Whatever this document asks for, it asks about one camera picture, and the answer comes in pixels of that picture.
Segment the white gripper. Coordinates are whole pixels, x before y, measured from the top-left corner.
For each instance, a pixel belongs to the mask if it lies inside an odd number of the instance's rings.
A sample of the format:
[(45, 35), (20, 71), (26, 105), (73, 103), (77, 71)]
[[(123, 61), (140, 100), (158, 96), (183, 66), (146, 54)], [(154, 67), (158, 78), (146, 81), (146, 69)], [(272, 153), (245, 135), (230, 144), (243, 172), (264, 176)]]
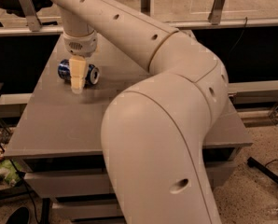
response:
[(71, 90), (73, 93), (81, 93), (88, 73), (88, 66), (83, 57), (90, 57), (96, 50), (97, 33), (93, 31), (91, 34), (81, 37), (64, 33), (63, 40), (67, 51), (74, 55), (69, 59)]

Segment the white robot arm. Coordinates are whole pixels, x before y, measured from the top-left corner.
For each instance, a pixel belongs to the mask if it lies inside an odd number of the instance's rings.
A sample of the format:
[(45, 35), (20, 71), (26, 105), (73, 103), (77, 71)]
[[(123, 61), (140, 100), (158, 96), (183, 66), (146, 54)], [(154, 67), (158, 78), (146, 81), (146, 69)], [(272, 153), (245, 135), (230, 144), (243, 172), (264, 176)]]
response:
[(104, 113), (104, 162), (127, 224), (222, 224), (202, 145), (228, 102), (224, 64), (196, 39), (115, 0), (51, 0), (150, 76)]

